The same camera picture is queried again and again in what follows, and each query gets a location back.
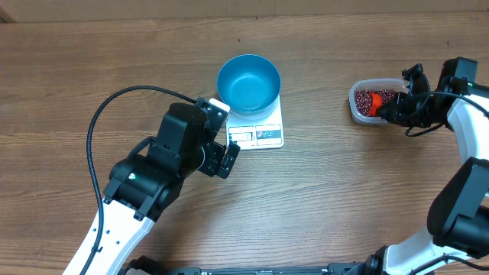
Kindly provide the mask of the red measuring scoop blue handle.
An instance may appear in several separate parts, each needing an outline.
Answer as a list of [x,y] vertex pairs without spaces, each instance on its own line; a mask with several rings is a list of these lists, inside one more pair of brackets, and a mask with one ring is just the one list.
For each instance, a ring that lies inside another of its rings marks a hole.
[[383,100],[382,97],[375,92],[371,92],[370,96],[371,96],[371,107],[369,110],[369,116],[376,117],[377,110],[383,105]]

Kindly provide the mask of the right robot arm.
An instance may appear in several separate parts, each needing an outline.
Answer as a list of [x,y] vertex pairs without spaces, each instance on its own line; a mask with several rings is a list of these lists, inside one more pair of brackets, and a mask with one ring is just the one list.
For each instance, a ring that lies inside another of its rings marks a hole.
[[478,63],[464,57],[446,60],[436,89],[420,64],[404,70],[408,92],[390,101],[374,99],[370,113],[391,124],[427,134],[447,127],[455,134],[461,167],[430,206],[426,227],[405,241],[384,246],[352,267],[350,274],[432,274],[458,262],[473,264],[488,255],[488,88],[475,82]]

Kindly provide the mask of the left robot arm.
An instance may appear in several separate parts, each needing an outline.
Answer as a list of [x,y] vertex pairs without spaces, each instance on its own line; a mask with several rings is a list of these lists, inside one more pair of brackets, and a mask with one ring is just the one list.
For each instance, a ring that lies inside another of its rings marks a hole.
[[113,166],[102,210],[66,274],[117,274],[138,243],[198,170],[223,179],[240,148],[215,142],[229,106],[217,99],[170,105],[156,137],[147,137]]

